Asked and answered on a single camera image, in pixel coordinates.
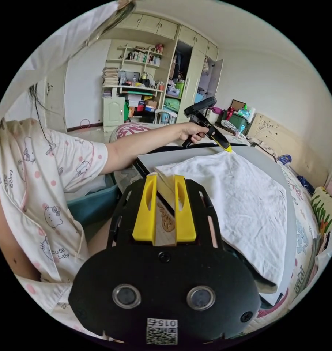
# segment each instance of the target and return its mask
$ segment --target woman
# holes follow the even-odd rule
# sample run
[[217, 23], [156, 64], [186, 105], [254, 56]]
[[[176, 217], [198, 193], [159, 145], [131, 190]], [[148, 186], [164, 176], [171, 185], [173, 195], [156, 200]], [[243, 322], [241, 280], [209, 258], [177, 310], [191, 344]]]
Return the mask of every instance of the woman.
[[106, 247], [109, 223], [87, 245], [64, 193], [98, 175], [125, 169], [138, 155], [174, 140], [191, 135], [196, 143], [207, 131], [193, 123], [174, 124], [103, 144], [42, 128], [34, 119], [2, 120], [0, 248], [19, 282], [45, 311], [91, 335], [67, 301], [82, 264]]

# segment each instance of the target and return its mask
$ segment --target hand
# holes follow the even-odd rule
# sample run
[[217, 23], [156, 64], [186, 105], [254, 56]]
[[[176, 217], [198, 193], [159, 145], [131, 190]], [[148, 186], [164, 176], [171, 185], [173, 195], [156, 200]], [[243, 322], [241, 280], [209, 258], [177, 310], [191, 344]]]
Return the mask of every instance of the hand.
[[191, 140], [193, 144], [196, 144], [198, 141], [205, 138], [206, 137], [205, 133], [209, 131], [209, 128], [201, 127], [193, 122], [180, 123], [179, 126], [181, 128], [179, 139], [186, 141], [188, 137], [191, 135], [192, 136]]

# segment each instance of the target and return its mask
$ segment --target ironing board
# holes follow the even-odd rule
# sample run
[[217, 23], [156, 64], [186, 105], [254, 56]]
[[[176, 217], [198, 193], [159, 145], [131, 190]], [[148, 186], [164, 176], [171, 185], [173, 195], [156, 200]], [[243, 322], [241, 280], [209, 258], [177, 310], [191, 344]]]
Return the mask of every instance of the ironing board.
[[[282, 185], [286, 190], [287, 195], [287, 243], [286, 252], [284, 257], [284, 271], [282, 281], [273, 294], [260, 294], [261, 297], [267, 301], [270, 305], [274, 306], [277, 300], [284, 296], [289, 286], [291, 274], [294, 270], [295, 263], [295, 251], [297, 242], [297, 227], [296, 227], [296, 217], [293, 205], [293, 199], [291, 197], [289, 185], [284, 177], [284, 174], [280, 166], [268, 158], [261, 151], [246, 146], [233, 146], [232, 150], [238, 155], [241, 155], [246, 160], [254, 164], [256, 167], [261, 169], [272, 179]], [[191, 148], [176, 151], [165, 151], [158, 152], [154, 154], [145, 154], [137, 158], [134, 163], [135, 169], [143, 176], [146, 177], [147, 174], [154, 172], [154, 167], [168, 165], [171, 163], [182, 162], [195, 156], [207, 156], [213, 155], [214, 153], [222, 152], [220, 147], [203, 147], [203, 148]], [[171, 214], [174, 214], [174, 210], [171, 206], [163, 199], [163, 197], [158, 194], [160, 201], [167, 207]]]

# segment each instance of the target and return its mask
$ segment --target qr code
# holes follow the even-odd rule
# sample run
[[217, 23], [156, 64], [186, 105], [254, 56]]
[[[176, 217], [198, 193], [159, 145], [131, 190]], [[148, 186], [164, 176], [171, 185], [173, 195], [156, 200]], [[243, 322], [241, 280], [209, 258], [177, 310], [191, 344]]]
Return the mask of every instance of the qr code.
[[177, 320], [148, 318], [147, 344], [177, 345], [177, 327]]

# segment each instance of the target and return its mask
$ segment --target bed headboard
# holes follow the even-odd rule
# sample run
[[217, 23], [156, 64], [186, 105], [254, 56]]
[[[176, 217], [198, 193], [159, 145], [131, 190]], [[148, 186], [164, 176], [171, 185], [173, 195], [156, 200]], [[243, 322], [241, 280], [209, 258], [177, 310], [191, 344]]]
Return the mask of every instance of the bed headboard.
[[262, 140], [279, 156], [290, 155], [292, 168], [313, 187], [325, 185], [328, 171], [323, 161], [306, 142], [281, 124], [257, 113], [247, 135]]

